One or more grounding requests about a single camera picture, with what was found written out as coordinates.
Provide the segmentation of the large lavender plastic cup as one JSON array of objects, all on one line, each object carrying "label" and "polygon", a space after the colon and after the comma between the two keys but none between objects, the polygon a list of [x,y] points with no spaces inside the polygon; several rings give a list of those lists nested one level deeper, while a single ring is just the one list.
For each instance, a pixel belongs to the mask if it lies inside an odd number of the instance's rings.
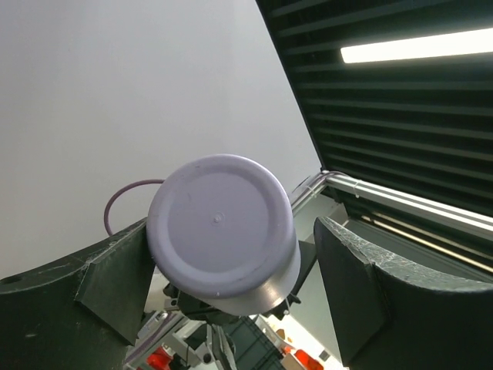
[{"label": "large lavender plastic cup", "polygon": [[242,156],[206,156],[171,173],[150,204],[146,236],[166,279],[204,301],[283,300],[300,271],[286,191]]}]

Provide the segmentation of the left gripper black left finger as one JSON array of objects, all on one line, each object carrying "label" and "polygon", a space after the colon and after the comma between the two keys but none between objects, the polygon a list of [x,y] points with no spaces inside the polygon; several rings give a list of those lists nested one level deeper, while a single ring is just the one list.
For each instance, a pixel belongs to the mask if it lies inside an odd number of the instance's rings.
[{"label": "left gripper black left finger", "polygon": [[154,272],[146,222],[1,280],[3,369],[121,369]]}]

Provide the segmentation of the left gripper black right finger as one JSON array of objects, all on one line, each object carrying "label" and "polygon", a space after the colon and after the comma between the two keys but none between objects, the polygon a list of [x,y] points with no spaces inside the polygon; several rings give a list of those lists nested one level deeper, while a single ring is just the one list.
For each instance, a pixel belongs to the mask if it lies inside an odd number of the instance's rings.
[{"label": "left gripper black right finger", "polygon": [[492,367],[490,283],[425,267],[327,217],[314,239],[344,366]]}]

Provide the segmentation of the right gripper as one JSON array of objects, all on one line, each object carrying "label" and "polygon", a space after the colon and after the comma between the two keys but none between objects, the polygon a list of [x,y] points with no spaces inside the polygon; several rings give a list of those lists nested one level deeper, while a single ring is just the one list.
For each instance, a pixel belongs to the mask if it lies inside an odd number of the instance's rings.
[{"label": "right gripper", "polygon": [[312,243],[300,242],[299,250],[298,278],[292,291],[283,300],[262,301],[261,298],[255,298],[252,293],[246,293],[242,296],[219,299],[213,303],[182,292],[170,283],[164,287],[167,311],[179,311],[190,320],[204,321],[207,324],[209,331],[206,338],[211,340],[211,346],[206,349],[205,355],[199,356],[200,361],[206,362],[209,358],[216,363],[219,369],[236,369],[233,344],[228,341],[224,327],[237,323],[247,315],[266,315],[267,317],[273,315],[282,319],[289,314],[293,304],[301,302],[297,294],[314,266],[317,256]]}]

